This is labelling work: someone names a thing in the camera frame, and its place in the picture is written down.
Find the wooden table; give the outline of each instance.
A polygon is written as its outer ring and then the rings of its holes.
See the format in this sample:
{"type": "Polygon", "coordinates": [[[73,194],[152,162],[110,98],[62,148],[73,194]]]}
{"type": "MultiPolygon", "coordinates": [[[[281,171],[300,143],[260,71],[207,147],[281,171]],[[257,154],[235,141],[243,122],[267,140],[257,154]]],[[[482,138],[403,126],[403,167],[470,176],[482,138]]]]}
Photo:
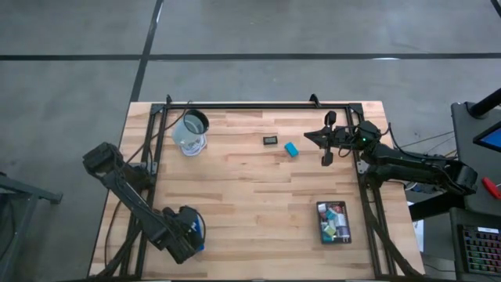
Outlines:
{"type": "MultiPolygon", "coordinates": [[[[366,120],[386,130],[382,102],[361,103],[366,120]]],[[[130,106],[121,142],[125,159],[144,141],[150,105],[130,106]]],[[[181,112],[169,110],[167,123],[181,112]]],[[[196,208],[207,223],[205,250],[177,265],[167,251],[148,244],[144,279],[373,278],[353,157],[335,154],[334,163],[322,167],[323,151],[303,136],[322,128],[327,110],[203,112],[210,128],[207,147],[199,156],[182,155],[171,130],[166,132],[154,207],[196,208]],[[263,136],[278,136],[279,144],[263,146],[263,136]],[[288,142],[296,145],[298,157],[287,155],[283,145],[288,142]],[[316,201],[346,202],[351,244],[320,244],[316,201]]],[[[346,124],[344,111],[339,111],[337,125],[346,124]]],[[[390,137],[382,142],[391,144],[390,137]]],[[[381,193],[391,239],[424,273],[402,185],[385,184],[381,193]]],[[[104,238],[117,202],[110,193],[90,274],[104,267],[104,238]]],[[[122,205],[110,235],[108,259],[124,241],[129,215],[122,205]]],[[[131,263],[135,265],[134,252],[131,263]]]]}

